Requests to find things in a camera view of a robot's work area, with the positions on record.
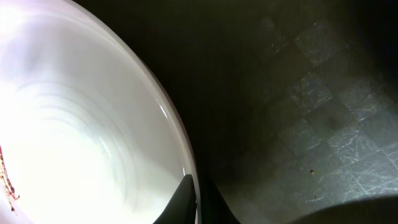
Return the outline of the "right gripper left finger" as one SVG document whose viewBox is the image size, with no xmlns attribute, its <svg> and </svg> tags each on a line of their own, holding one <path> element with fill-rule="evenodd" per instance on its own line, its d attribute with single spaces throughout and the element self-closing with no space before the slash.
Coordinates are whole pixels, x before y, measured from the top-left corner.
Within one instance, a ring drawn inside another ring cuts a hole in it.
<svg viewBox="0 0 398 224">
<path fill-rule="evenodd" d="M 187 174 L 154 224 L 194 224 L 197 200 L 193 177 Z"/>
</svg>

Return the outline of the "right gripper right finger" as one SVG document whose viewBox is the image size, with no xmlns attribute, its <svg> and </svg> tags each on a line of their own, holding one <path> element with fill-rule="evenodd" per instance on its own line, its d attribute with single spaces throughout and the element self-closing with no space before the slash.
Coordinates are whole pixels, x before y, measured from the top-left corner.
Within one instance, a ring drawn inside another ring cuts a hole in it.
<svg viewBox="0 0 398 224">
<path fill-rule="evenodd" d="M 203 224 L 240 224 L 209 178 L 201 180 L 200 191 L 201 222 Z"/>
</svg>

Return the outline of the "pinkish white plate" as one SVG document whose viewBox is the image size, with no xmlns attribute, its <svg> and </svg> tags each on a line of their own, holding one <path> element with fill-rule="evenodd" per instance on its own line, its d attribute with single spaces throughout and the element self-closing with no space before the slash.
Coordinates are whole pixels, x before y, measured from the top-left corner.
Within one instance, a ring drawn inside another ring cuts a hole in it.
<svg viewBox="0 0 398 224">
<path fill-rule="evenodd" d="M 198 180 L 172 102 L 73 1 L 1 2 L 1 222 L 154 223 Z"/>
</svg>

